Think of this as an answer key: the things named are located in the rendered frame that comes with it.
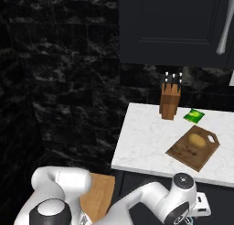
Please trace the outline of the wooden knife block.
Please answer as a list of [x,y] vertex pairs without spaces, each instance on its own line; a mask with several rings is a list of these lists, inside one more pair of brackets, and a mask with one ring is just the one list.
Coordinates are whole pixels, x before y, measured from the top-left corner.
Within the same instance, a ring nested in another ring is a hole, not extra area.
[[162,84],[159,113],[164,120],[173,120],[181,97],[177,84]]

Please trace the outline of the light wooden panel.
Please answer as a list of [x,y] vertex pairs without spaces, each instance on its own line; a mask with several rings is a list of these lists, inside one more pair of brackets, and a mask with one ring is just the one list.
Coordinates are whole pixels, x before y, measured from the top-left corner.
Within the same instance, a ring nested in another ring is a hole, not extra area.
[[102,219],[112,201],[115,177],[101,174],[91,174],[92,185],[90,191],[80,198],[83,211],[92,222]]

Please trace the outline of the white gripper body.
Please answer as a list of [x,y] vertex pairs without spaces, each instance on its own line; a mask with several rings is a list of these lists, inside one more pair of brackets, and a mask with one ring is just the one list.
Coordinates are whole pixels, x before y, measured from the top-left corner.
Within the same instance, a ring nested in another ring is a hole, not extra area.
[[207,217],[211,215],[210,209],[194,209],[192,217]]

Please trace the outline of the brown wooden cutting board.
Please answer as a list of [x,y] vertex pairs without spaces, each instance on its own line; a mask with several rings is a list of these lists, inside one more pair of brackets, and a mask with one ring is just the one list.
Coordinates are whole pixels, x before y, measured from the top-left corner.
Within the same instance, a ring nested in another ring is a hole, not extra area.
[[[203,137],[206,141],[206,146],[204,148],[192,146],[187,140],[190,134],[198,134]],[[215,134],[194,125],[166,153],[199,172],[219,146],[220,143]]]

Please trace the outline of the yellow potato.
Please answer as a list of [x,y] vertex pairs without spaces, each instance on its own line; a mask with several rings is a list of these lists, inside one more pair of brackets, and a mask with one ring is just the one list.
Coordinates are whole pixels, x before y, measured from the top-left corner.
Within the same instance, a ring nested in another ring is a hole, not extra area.
[[206,146],[205,139],[198,134],[190,134],[187,140],[192,146],[197,148],[204,148]]

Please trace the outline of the dark upper cupboard door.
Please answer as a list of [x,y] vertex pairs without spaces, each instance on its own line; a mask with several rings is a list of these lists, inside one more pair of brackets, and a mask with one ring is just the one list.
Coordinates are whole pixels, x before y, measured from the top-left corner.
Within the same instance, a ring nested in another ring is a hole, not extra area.
[[119,0],[120,62],[234,69],[234,16],[216,53],[229,0]]

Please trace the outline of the green packet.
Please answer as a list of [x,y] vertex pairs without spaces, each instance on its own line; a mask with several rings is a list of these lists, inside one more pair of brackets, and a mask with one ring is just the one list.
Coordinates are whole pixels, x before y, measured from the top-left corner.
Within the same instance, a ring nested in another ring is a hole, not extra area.
[[198,123],[204,116],[205,114],[203,112],[191,109],[189,113],[184,116],[184,119],[191,123]]

